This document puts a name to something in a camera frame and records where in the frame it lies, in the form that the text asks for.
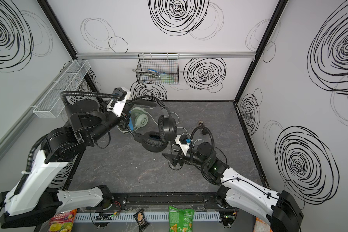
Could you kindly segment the black blue headphones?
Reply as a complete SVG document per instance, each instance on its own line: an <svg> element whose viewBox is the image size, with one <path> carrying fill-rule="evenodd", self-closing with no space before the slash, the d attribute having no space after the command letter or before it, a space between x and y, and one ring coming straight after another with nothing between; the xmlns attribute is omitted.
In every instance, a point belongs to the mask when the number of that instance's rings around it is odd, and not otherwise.
<svg viewBox="0 0 348 232"><path fill-rule="evenodd" d="M142 134L137 133L134 128L126 126L127 133L133 136L134 140L140 143L147 151L153 153L163 152L169 144L174 143L175 139L177 139L177 122L172 117L172 112L160 99L144 95L129 100L127 105L160 107L161 115L157 120L157 131L148 131Z"/></svg>

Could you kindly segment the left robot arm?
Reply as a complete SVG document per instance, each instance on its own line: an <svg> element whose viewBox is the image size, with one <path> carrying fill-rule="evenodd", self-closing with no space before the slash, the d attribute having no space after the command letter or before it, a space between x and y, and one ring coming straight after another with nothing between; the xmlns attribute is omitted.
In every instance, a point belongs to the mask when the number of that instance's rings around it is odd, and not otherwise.
<svg viewBox="0 0 348 232"><path fill-rule="evenodd" d="M69 125L42 136L29 151L20 181L11 191L0 194L1 228L33 227L65 211L112 201L106 185L77 191L56 190L49 185L76 156L119 124L130 94L125 88L116 88L111 94L60 93Z"/></svg>

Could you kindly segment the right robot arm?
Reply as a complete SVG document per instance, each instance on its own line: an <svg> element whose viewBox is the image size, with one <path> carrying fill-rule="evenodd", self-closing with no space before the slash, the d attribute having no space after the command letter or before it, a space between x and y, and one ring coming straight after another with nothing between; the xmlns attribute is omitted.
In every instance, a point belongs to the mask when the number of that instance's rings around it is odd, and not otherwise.
<svg viewBox="0 0 348 232"><path fill-rule="evenodd" d="M209 131L210 142L206 143L206 152L194 151L193 138L198 130L195 128L190 137L177 134L177 127L164 127L159 135L164 142L174 142L180 147L176 156L164 153L170 163L188 162L199 165L202 176L211 184L219 187L216 201L223 208L235 207L262 219L274 232L300 232L304 215L295 198L286 190L277 192L263 187L239 174L228 164L217 158L215 140Z"/></svg>

